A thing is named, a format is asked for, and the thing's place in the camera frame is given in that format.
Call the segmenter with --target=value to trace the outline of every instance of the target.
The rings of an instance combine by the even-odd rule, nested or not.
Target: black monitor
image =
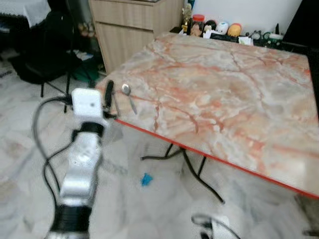
[[[291,22],[284,42],[319,48],[319,0],[303,0]]]

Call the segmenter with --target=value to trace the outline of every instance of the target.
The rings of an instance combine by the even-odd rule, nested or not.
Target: red table edge
[[[229,165],[229,166],[231,166],[231,167],[234,167],[234,168],[236,168],[236,169],[239,169],[239,170],[244,171],[244,172],[246,172],[246,173],[249,173],[249,174],[251,174],[251,175],[257,176],[257,177],[262,178],[262,179],[264,179],[264,180],[266,180],[266,181],[269,181],[269,182],[271,182],[271,183],[274,183],[274,184],[277,184],[277,185],[282,186],[282,187],[284,187],[284,188],[287,188],[287,189],[289,189],[289,190],[291,190],[291,191],[300,193],[300,194],[302,194],[302,195],[305,195],[305,196],[308,196],[308,197],[311,197],[311,198],[314,198],[314,199],[319,199],[319,195],[316,195],[316,194],[313,194],[313,193],[309,193],[309,192],[305,192],[305,191],[303,191],[303,190],[294,188],[294,187],[292,187],[292,186],[289,186],[289,185],[284,184],[284,183],[282,183],[282,182],[279,182],[279,181],[277,181],[277,180],[271,179],[271,178],[269,178],[269,177],[267,177],[267,176],[265,176],[265,175],[262,175],[262,174],[253,172],[253,171],[251,171],[251,170],[249,170],[249,169],[247,169],[247,168],[238,166],[238,165],[236,165],[236,164],[234,164],[234,163],[231,163],[231,162],[228,162],[228,161],[226,161],[226,160],[220,159],[220,158],[218,158],[218,157],[216,157],[216,156],[212,156],[212,155],[209,155],[209,154],[200,152],[200,151],[198,151],[197,149],[190,148],[190,147],[188,147],[188,146],[186,146],[186,145],[183,145],[183,144],[181,144],[181,143],[175,142],[175,141],[173,141],[173,140],[171,140],[171,139],[165,138],[165,137],[160,136],[160,135],[158,135],[158,134],[155,134],[155,133],[153,133],[153,132],[147,131],[146,129],[139,128],[139,127],[137,127],[137,126],[135,126],[135,125],[133,125],[133,124],[124,122],[124,121],[122,121],[122,120],[120,120],[120,119],[116,119],[115,121],[118,122],[118,123],[120,123],[120,124],[123,124],[123,125],[125,125],[125,126],[131,127],[131,128],[134,128],[134,129],[137,129],[137,130],[139,130],[139,131],[141,131],[141,132],[150,134],[150,135],[152,135],[152,136],[154,136],[154,137],[156,137],[156,138],[163,139],[163,140],[165,140],[165,141],[167,141],[167,142],[169,142],[169,143],[178,145],[179,147],[185,148],[185,149],[187,149],[187,150],[189,150],[189,151],[192,151],[192,152],[198,153],[198,154],[200,154],[200,155],[203,155],[203,156],[205,156],[205,157],[207,157],[207,158],[215,159],[215,160],[217,160],[217,161],[219,161],[219,162],[221,162],[221,163],[223,163],[223,164]]]

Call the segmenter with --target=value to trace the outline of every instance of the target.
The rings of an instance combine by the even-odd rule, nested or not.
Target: white wall
[[[195,0],[193,14],[205,20],[240,23],[242,34],[253,30],[286,32],[302,0]]]

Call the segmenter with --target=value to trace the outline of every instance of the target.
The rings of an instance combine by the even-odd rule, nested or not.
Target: black chair
[[[44,23],[43,46],[26,54],[26,68],[42,79],[41,97],[43,97],[44,84],[68,95],[71,74],[80,66],[89,79],[89,87],[94,87],[94,82],[82,61],[73,52],[75,38],[75,29],[70,15],[51,11]],[[51,84],[50,81],[65,73],[67,73],[67,81],[66,90],[63,91]]]

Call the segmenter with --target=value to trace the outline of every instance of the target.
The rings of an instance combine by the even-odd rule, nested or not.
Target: metal table leg
[[[175,151],[174,153],[172,153],[171,155],[169,154],[170,150],[172,149],[173,147],[173,144],[171,143],[165,153],[165,156],[164,157],[158,157],[158,156],[144,156],[144,157],[141,157],[141,160],[145,160],[145,159],[155,159],[155,160],[167,160],[167,159],[170,159],[180,153],[183,154],[184,156],[184,160],[186,161],[186,164],[191,172],[191,174],[196,178],[196,180],[198,182],[200,182],[205,188],[207,188],[210,192],[212,192],[216,197],[217,199],[222,203],[222,204],[225,204],[225,201],[221,198],[221,196],[212,188],[210,187],[207,183],[205,183],[201,178],[200,178],[200,175],[201,175],[201,172],[203,170],[203,167],[205,165],[205,162],[206,162],[206,157],[203,157],[203,160],[200,164],[200,167],[199,167],[199,170],[198,172],[196,173],[192,164],[190,163],[189,161],[189,158],[186,154],[186,149],[184,148],[179,148],[177,151]]]

